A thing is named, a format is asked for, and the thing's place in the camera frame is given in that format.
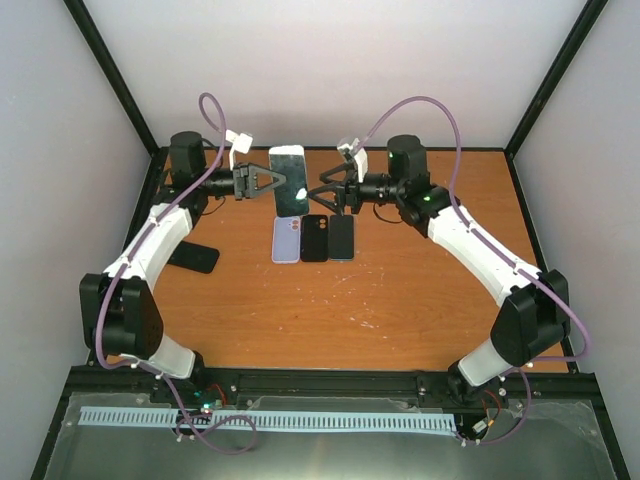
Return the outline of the phone with lilac case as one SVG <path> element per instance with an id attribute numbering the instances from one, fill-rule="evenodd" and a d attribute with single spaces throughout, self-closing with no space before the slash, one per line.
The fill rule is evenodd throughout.
<path id="1" fill-rule="evenodd" d="M 278 217 L 305 216 L 309 213 L 307 170 L 301 145 L 274 146 L 269 149 L 269 168 L 285 177 L 274 189 Z"/>

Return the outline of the teal phone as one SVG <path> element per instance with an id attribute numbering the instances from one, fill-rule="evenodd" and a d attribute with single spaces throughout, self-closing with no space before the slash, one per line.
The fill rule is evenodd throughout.
<path id="1" fill-rule="evenodd" d="M 328 252 L 329 259 L 352 260 L 355 255 L 355 222 L 351 215 L 331 215 L 329 217 Z"/>

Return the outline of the black phone case with ring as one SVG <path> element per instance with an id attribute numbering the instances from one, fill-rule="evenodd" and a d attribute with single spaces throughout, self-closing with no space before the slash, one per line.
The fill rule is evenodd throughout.
<path id="1" fill-rule="evenodd" d="M 301 221 L 300 260 L 326 262 L 329 258 L 329 230 L 326 215 L 306 215 Z"/>

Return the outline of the lilac phone case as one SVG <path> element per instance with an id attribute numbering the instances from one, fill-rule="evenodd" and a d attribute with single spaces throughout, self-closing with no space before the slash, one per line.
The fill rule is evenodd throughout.
<path id="1" fill-rule="evenodd" d="M 300 260 L 301 218 L 276 217 L 273 225 L 271 259 L 275 264 L 295 264 Z"/>

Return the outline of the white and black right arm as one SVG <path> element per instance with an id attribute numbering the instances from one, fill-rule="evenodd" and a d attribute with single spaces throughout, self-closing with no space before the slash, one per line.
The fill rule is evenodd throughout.
<path id="1" fill-rule="evenodd" d="M 388 141 L 385 173 L 369 172 L 358 140 L 344 141 L 337 150 L 341 165 L 321 174 L 322 184 L 310 191 L 310 199 L 335 219 L 358 213 L 365 203 L 394 205 L 405 224 L 457 259 L 499 308 L 488 339 L 449 367 L 447 390 L 455 403 L 475 401 L 498 376 L 533 361 L 569 335 L 566 278 L 513 254 L 449 189 L 433 183 L 426 148 L 417 136 L 397 135 Z"/>

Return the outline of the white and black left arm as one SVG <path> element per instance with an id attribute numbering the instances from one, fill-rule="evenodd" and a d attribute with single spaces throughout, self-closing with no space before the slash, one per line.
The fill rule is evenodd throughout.
<path id="1" fill-rule="evenodd" d="M 288 182 L 285 174 L 253 163 L 220 163 L 226 154 L 206 160 L 201 134 L 182 131 L 171 137 L 169 184 L 153 198 L 148 216 L 119 257 L 79 285 L 86 344 L 108 370 L 142 368 L 173 379 L 186 402 L 201 400 L 208 378 L 195 369 L 197 354 L 165 331 L 153 297 L 157 280 L 179 244 L 191 233 L 212 197 L 251 199 Z"/>

